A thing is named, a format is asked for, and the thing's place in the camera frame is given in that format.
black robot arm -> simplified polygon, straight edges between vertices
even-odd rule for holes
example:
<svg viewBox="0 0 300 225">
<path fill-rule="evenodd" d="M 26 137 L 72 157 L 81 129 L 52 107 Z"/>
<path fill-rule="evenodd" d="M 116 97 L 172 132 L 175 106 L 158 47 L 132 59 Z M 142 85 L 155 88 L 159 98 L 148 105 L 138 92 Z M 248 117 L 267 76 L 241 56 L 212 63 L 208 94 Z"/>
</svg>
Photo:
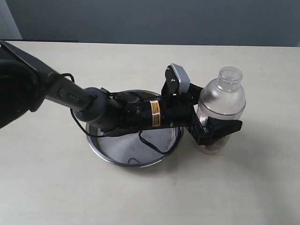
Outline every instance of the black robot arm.
<svg viewBox="0 0 300 225">
<path fill-rule="evenodd" d="M 204 130 L 194 110 L 202 88 L 191 84 L 176 64 L 166 69 L 161 95 L 142 98 L 132 91 L 82 89 L 71 74 L 59 74 L 19 48 L 4 41 L 0 44 L 0 128 L 27 110 L 36 111 L 46 98 L 69 107 L 75 120 L 98 127 L 103 136 L 186 127 L 197 144 L 210 145 L 241 129 L 239 120 L 208 118 Z"/>
</svg>

white table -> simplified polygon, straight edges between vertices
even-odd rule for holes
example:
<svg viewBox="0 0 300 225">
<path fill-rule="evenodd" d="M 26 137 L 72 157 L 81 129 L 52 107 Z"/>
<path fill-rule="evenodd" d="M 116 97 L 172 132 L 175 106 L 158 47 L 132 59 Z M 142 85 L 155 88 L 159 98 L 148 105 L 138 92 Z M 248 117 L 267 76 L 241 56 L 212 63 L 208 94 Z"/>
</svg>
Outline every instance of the white table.
<svg viewBox="0 0 300 225">
<path fill-rule="evenodd" d="M 45 101 L 0 130 L 2 225 L 300 224 L 300 48 L 11 42 L 82 87 L 160 92 L 169 63 L 204 86 L 239 68 L 242 130 L 217 155 L 187 132 L 165 161 L 98 158 L 69 110 Z"/>
</svg>

warning sticker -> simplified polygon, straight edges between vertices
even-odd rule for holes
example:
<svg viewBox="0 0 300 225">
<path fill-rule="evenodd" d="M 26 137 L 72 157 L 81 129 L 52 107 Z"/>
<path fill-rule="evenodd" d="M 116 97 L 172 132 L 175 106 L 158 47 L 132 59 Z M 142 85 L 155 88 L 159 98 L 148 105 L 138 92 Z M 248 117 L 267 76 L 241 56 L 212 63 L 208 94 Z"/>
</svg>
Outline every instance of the warning sticker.
<svg viewBox="0 0 300 225">
<path fill-rule="evenodd" d="M 160 126 L 160 107 L 158 101 L 150 101 L 152 110 L 152 126 Z"/>
</svg>

bottle neck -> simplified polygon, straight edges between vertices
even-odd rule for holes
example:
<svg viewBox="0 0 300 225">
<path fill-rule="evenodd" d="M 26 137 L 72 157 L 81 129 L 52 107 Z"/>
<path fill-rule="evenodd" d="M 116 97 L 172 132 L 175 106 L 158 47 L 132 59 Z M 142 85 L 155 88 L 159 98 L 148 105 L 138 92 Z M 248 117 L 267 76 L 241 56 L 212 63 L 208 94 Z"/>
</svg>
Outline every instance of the bottle neck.
<svg viewBox="0 0 300 225">
<path fill-rule="evenodd" d="M 243 79 L 242 72 L 234 67 L 224 67 L 220 70 L 216 85 L 223 91 L 237 91 Z"/>
</svg>

clear plastic bottle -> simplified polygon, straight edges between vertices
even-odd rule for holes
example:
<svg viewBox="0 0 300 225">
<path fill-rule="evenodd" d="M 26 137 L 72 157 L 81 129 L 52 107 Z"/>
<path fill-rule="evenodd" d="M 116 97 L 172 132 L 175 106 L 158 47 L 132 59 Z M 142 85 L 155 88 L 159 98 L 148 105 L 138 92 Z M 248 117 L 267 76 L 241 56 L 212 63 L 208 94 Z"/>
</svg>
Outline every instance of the clear plastic bottle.
<svg viewBox="0 0 300 225">
<path fill-rule="evenodd" d="M 201 91 L 197 115 L 204 126 L 207 118 L 213 117 L 220 120 L 238 120 L 242 115 L 246 98 L 241 86 L 242 72 L 234 67 L 222 68 L 218 78 L 210 81 Z M 223 137 L 213 145 L 200 146 L 203 153 L 215 154 L 228 142 L 230 135 Z"/>
</svg>

